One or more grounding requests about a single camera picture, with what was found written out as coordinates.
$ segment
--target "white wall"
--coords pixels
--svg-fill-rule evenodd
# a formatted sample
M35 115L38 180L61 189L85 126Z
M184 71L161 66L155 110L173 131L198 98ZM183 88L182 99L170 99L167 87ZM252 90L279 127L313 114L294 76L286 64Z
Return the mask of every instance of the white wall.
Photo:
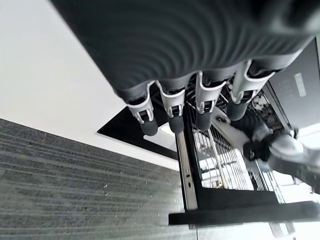
M178 170L96 134L124 107L49 1L0 1L0 118Z

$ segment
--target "metal wire rack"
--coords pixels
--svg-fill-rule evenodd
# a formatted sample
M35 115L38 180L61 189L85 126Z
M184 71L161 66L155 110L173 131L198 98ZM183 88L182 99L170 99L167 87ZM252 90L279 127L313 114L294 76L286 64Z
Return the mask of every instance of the metal wire rack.
M254 190L241 153L213 127L196 129L196 83L192 79L186 89L186 108L192 124L199 175L205 188ZM226 105L218 101L220 107Z
M216 103L223 112L226 112L230 90L227 86L221 91L220 98ZM186 89L185 108L190 119L194 146L198 163L199 175L204 188L251 190L251 191L274 191L279 202L283 202L279 186L272 172L248 171L241 152L218 132L214 126L207 131L196 128L196 78L192 77ZM269 106L269 102L262 94L262 106L259 108L258 100L253 109L257 111Z

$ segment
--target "black panel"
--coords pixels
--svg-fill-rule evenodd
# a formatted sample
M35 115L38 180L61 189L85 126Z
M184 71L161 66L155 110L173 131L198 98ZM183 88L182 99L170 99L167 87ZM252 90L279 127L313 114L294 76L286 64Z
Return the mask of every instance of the black panel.
M305 95L300 96L296 74L302 76ZM293 127L305 128L320 122L320 76L315 39L290 66L275 74L269 82Z
M153 114L161 126L168 122L167 113L163 107L158 87L153 84L150 88L150 96L153 104ZM129 108L124 108L113 119L97 131L99 134L123 141L128 144L152 151L163 156L178 159L177 153L153 142L144 139L139 122L133 117Z

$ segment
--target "gray carpet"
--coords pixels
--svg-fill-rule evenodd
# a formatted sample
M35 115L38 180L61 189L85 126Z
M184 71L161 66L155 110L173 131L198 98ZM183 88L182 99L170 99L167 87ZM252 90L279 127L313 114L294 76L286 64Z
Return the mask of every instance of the gray carpet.
M179 173L0 120L0 239L195 240Z

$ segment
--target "label sticker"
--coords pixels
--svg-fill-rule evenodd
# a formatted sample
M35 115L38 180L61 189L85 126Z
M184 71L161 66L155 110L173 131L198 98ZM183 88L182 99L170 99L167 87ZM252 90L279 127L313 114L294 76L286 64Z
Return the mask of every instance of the label sticker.
M302 98L306 96L307 92L306 92L306 88L305 88L305 84L304 84L304 80L302 78L301 72L298 72L297 74L295 74L294 79L295 79L295 83L298 88L300 97Z

